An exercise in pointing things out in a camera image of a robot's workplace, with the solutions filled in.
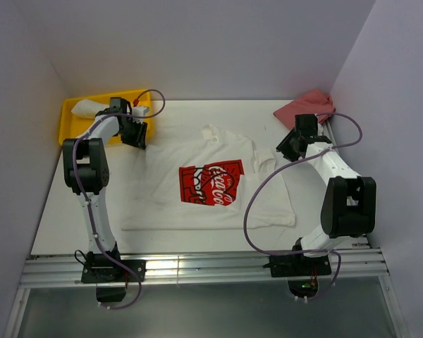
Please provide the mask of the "white printed t-shirt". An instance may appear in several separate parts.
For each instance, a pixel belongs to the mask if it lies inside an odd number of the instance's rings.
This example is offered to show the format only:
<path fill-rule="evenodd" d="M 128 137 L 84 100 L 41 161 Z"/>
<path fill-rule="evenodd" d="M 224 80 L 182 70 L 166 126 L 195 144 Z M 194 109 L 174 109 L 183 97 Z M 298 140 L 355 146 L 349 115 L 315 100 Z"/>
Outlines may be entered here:
<path fill-rule="evenodd" d="M 191 139 L 166 130 L 129 149 L 121 230 L 234 230 L 255 190 L 274 171 L 269 148 L 215 125 Z"/>

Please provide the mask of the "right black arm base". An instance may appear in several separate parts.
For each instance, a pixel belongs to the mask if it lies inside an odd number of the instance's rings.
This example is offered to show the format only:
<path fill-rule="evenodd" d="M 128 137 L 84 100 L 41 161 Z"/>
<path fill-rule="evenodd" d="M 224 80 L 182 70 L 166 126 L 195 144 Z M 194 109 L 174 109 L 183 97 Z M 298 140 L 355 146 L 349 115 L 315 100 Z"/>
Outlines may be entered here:
<path fill-rule="evenodd" d="M 263 265 L 269 269 L 272 278 L 286 278 L 288 289 L 295 300 L 304 302 L 315 297 L 319 291 L 320 276 L 331 274 L 331 265 L 327 256 L 310 258 L 304 254 L 289 256 L 270 256 Z"/>

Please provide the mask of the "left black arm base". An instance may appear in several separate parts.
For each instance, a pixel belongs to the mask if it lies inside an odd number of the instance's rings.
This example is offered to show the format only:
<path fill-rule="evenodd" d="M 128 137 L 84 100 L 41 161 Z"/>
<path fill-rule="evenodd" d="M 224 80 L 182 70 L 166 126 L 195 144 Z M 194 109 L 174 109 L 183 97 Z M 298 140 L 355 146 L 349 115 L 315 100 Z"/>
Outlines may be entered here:
<path fill-rule="evenodd" d="M 75 260 L 82 266 L 81 284 L 96 285 L 96 300 L 100 303 L 120 303 L 124 300 L 131 282 L 141 284 L 145 279 L 146 261 L 121 258 L 117 248 L 107 254 L 119 264 L 110 261 L 102 253 L 74 252 Z"/>

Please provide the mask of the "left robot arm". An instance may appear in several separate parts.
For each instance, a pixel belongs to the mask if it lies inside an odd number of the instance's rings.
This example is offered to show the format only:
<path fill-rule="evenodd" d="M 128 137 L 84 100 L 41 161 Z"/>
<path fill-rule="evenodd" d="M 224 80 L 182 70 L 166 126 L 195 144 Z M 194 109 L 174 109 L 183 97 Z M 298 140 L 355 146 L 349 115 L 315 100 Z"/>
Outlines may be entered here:
<path fill-rule="evenodd" d="M 121 97 L 95 115 L 90 127 L 76 138 L 62 144 L 64 180 L 77 195 L 88 229 L 89 251 L 83 263 L 86 273 L 96 273 L 107 281 L 134 272 L 121 260 L 117 241 L 109 224 L 106 187 L 110 171 L 105 146 L 119 136 L 124 144 L 138 149 L 146 147 L 149 108 L 131 104 Z"/>

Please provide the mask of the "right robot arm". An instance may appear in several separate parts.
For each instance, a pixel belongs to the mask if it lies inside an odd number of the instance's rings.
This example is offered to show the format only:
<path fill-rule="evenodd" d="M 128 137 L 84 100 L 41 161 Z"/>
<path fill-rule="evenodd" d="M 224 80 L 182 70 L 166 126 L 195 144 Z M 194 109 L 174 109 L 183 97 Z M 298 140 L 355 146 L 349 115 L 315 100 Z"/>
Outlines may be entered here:
<path fill-rule="evenodd" d="M 315 114 L 295 116 L 295 126 L 276 147 L 291 163 L 307 162 L 326 184 L 319 225 L 299 239 L 292 269 L 301 275 L 350 238 L 369 234 L 375 226 L 376 182 L 353 170 L 338 153 L 338 146 L 319 130 Z"/>

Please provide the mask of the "pink folded t-shirt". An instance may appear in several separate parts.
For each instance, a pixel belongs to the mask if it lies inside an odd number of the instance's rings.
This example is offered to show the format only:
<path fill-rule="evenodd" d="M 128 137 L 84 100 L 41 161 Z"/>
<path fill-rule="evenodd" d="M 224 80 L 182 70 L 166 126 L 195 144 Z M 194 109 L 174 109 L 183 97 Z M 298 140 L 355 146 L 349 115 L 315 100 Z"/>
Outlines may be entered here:
<path fill-rule="evenodd" d="M 314 89 L 277 109 L 273 115 L 284 127 L 292 130 L 295 127 L 296 115 L 319 114 L 318 121 L 323 123 L 330 117 L 330 113 L 335 112 L 336 107 L 331 95 Z"/>

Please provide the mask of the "rolled white t-shirt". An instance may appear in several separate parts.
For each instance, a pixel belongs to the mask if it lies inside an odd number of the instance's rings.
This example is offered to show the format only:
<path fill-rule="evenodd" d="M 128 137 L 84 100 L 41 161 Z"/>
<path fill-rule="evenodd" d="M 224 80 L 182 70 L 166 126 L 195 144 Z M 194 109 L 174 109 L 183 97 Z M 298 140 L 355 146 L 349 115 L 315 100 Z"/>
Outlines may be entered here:
<path fill-rule="evenodd" d="M 79 118 L 94 120 L 98 112 L 104 111 L 108 107 L 107 104 L 101 104 L 89 99 L 82 99 L 74 105 L 71 109 L 71 113 Z"/>

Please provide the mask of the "yellow plastic tray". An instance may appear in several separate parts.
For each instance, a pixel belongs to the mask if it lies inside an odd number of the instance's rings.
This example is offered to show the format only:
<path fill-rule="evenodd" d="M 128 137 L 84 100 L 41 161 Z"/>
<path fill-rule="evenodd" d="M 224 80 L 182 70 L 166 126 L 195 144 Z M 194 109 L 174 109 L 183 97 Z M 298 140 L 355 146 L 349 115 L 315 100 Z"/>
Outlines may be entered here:
<path fill-rule="evenodd" d="M 149 114 L 153 114 L 156 110 L 152 107 L 151 93 L 142 94 L 144 89 L 134 89 L 123 92 L 112 92 L 107 94 L 98 94 L 91 96 L 79 96 L 75 98 L 66 99 L 61 109 L 61 122 L 59 126 L 59 144 L 62 144 L 64 139 L 75 138 L 85 132 L 94 121 L 95 114 L 102 110 L 102 107 L 94 111 L 92 117 L 80 117 L 72 113 L 74 106 L 84 100 L 89 99 L 98 104 L 104 105 L 105 108 L 109 106 L 111 97 L 122 97 L 133 105 L 134 100 L 138 100 L 139 106 L 146 106 L 149 108 Z"/>

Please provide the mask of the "aluminium right side rail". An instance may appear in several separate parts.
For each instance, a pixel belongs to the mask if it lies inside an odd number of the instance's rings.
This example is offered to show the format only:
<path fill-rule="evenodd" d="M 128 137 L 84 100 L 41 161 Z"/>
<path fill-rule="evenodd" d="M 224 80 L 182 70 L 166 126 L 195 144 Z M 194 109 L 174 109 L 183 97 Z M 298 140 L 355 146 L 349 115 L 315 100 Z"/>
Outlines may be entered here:
<path fill-rule="evenodd" d="M 326 192 L 316 244 L 319 249 L 330 251 L 348 238 L 374 229 L 376 182 L 350 168 L 336 146 L 321 146 L 324 154 L 317 160 L 316 169 L 326 183 Z"/>

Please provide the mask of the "aluminium front rail frame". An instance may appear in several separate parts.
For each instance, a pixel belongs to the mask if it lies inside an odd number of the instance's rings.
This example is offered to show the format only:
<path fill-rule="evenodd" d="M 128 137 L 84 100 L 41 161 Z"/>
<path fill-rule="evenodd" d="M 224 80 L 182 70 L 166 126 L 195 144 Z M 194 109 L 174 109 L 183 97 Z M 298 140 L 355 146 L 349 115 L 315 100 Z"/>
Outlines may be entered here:
<path fill-rule="evenodd" d="M 331 258 L 331 268 L 340 278 L 376 277 L 379 279 L 396 337 L 409 337 L 390 274 L 381 249 L 356 246 L 341 249 L 343 260 Z M 264 267 L 269 259 L 256 252 L 192 253 L 142 255 L 146 262 L 145 284 L 199 284 L 220 282 L 269 281 L 271 274 Z M 71 255 L 35 256 L 25 262 L 5 337 L 17 337 L 31 289 L 81 287 L 81 266 Z"/>

